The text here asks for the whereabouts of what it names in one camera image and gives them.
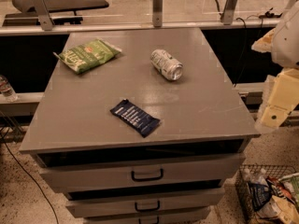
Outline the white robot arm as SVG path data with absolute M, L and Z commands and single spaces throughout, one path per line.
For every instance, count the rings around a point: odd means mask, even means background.
M 260 133 L 276 130 L 299 105 L 299 2 L 286 12 L 279 24 L 253 43 L 251 49 L 270 52 L 282 67 L 275 77 L 268 75 L 255 128 Z

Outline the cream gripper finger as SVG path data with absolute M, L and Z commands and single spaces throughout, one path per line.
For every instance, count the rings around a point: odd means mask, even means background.
M 257 52 L 265 53 L 270 52 L 272 49 L 272 39 L 275 33 L 275 29 L 267 32 L 263 37 L 259 38 L 253 43 L 251 49 Z
M 299 105 L 299 70 L 283 68 L 276 76 L 264 82 L 263 102 L 259 110 L 259 123 L 278 128 Z

